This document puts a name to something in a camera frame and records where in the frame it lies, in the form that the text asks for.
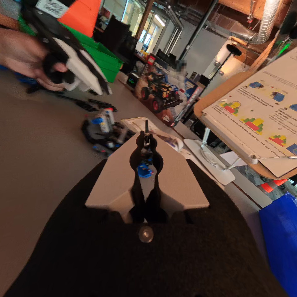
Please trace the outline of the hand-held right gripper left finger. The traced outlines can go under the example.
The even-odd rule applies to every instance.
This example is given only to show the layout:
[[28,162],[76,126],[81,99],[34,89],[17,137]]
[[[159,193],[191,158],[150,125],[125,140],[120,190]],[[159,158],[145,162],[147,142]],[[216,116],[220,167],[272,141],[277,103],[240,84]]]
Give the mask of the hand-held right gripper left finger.
[[135,172],[130,165],[130,157],[138,147],[137,138],[143,135],[143,131],[136,133],[108,157],[85,202],[86,207],[116,211],[125,223],[132,223],[130,210],[134,203],[131,189]]

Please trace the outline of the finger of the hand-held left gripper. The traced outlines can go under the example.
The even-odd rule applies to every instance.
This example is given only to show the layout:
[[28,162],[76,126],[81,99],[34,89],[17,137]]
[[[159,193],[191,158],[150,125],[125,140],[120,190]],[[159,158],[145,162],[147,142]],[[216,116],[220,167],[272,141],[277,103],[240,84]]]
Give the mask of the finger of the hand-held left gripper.
[[92,90],[98,95],[103,94],[97,77],[82,61],[76,58],[69,58],[66,66],[68,70],[74,74],[74,81],[72,83],[67,83],[66,79],[63,79],[63,84],[66,90],[72,91],[75,88],[79,88],[83,92]]
[[88,67],[88,69],[97,77],[103,92],[105,92],[107,95],[112,94],[112,90],[110,88],[108,80],[106,79],[105,75],[103,74],[102,70],[97,65],[97,63],[94,61],[94,59],[88,54],[88,52],[82,49],[75,50],[70,45],[58,38],[54,38],[54,40],[60,46],[60,48],[68,55],[68,59],[76,58],[82,61],[84,65]]

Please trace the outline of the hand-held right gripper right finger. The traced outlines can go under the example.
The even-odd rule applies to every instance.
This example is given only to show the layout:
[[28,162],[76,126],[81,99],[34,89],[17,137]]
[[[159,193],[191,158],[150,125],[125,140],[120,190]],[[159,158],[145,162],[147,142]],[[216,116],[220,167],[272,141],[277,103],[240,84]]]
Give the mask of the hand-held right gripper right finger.
[[150,135],[152,162],[156,169],[154,188],[149,194],[149,210],[175,212],[209,207],[187,160],[158,136]]

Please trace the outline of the scattered black lego pieces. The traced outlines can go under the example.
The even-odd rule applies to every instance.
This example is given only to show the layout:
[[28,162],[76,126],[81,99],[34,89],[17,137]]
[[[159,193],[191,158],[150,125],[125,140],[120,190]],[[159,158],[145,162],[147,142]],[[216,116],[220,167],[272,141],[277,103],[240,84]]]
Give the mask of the scattered black lego pieces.
[[27,94],[32,94],[32,93],[35,93],[35,92],[37,92],[39,90],[45,90],[46,92],[54,94],[58,98],[62,98],[62,99],[66,99],[66,100],[69,100],[71,102],[74,102],[78,107],[82,108],[83,110],[85,110],[87,112],[97,112],[100,109],[105,109],[105,108],[111,108],[111,110],[114,111],[114,112],[118,111],[115,108],[115,106],[111,105],[110,103],[98,101],[98,100],[95,100],[95,99],[88,99],[88,102],[86,102],[86,101],[83,101],[83,100],[80,100],[80,99],[71,98],[71,97],[65,96],[64,93],[61,92],[61,91],[47,90],[46,88],[44,88],[40,84],[31,85],[30,87],[28,87],[26,89],[26,93]]

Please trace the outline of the lego instruction booklet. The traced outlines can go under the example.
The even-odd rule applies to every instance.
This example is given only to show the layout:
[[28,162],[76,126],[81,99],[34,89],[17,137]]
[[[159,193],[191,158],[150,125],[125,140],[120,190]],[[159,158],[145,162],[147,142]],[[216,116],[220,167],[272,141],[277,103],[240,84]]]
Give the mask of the lego instruction booklet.
[[184,150],[184,143],[180,138],[160,130],[153,122],[151,122],[146,117],[137,117],[121,120],[122,124],[124,124],[133,132],[145,131],[146,121],[148,122],[148,130],[151,134],[158,136],[177,152]]

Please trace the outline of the lego set box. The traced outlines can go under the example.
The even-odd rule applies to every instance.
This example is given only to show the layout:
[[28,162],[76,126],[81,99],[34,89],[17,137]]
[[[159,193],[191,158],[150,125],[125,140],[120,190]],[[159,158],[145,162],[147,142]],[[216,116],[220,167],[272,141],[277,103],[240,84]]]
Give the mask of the lego set box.
[[135,97],[169,127],[175,127],[202,92],[187,74],[185,60],[150,54],[135,86]]

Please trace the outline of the person's left hand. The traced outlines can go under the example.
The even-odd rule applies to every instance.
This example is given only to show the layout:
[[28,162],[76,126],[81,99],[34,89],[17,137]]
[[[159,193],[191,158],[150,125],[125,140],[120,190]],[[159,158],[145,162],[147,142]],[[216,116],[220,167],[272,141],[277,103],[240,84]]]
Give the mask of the person's left hand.
[[0,64],[14,72],[35,79],[51,91],[63,91],[63,84],[55,84],[43,71],[43,61],[49,51],[34,36],[0,28]]

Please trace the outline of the green plastic bin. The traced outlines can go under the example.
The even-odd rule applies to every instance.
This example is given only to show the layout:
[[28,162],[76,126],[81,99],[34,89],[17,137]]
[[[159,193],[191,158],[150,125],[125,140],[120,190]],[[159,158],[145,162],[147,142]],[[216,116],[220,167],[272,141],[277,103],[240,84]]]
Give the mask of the green plastic bin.
[[[24,32],[29,33],[30,35],[35,35],[35,32],[27,25],[27,23],[22,18],[20,13],[19,23]],[[120,70],[123,62],[117,58],[110,50],[100,43],[95,42],[92,38],[74,30],[62,24],[66,27],[72,34],[78,39],[80,43],[80,49],[85,50],[88,54],[94,59],[97,65],[102,70],[108,82],[114,82],[117,73]],[[54,65],[54,71],[66,72],[68,70],[66,64],[57,63]]]

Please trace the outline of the orange bag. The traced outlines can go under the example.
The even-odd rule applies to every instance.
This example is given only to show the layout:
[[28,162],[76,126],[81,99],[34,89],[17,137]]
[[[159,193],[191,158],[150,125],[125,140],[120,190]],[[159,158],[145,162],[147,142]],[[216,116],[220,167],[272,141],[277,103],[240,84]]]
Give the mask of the orange bag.
[[58,21],[92,37],[100,5],[101,0],[76,0]]

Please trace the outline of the black device green lights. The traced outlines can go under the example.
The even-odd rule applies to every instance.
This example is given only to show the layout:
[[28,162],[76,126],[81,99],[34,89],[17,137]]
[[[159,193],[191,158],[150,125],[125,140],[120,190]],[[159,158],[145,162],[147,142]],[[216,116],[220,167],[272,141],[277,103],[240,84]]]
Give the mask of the black device green lights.
[[138,83],[138,80],[139,80],[139,75],[135,72],[130,72],[128,75],[126,84],[132,89],[135,89],[135,86]]

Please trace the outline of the printed instruction sheet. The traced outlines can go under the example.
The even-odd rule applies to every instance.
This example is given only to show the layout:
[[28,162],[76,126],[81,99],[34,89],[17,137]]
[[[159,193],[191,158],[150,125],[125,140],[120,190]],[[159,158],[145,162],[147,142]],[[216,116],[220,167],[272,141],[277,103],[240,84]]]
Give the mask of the printed instruction sheet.
[[247,78],[202,112],[238,154],[277,178],[296,169],[296,48]]

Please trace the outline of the blue plastic bin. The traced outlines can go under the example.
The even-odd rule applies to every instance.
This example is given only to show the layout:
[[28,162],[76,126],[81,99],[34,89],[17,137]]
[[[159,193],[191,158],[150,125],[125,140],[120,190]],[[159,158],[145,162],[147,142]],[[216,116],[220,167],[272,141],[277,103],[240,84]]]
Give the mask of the blue plastic bin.
[[297,206],[290,193],[259,210],[269,266],[290,297],[297,296]]

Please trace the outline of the black floor lamp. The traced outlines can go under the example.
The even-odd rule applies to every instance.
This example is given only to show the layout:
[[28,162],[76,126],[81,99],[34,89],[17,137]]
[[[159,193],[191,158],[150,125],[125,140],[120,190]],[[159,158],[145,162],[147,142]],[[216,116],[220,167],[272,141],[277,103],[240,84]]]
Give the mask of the black floor lamp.
[[206,89],[210,85],[210,83],[221,72],[221,68],[226,64],[228,59],[230,57],[240,56],[241,54],[242,54],[242,52],[234,44],[226,45],[226,50],[224,53],[223,61],[215,61],[214,62],[214,69],[211,72],[211,74],[208,76],[207,84],[205,85],[205,88],[203,89],[203,91],[201,92],[199,97],[201,97],[201,95],[206,91]]

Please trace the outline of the silver flexible duct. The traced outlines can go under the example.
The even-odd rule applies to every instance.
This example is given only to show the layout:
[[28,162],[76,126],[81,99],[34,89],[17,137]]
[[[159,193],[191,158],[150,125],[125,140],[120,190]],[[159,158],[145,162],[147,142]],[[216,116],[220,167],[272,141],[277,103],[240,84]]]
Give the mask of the silver flexible duct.
[[230,31],[230,35],[249,44],[265,43],[269,39],[273,29],[280,3],[280,0],[267,0],[265,2],[258,33],[255,33],[250,29],[235,29]]

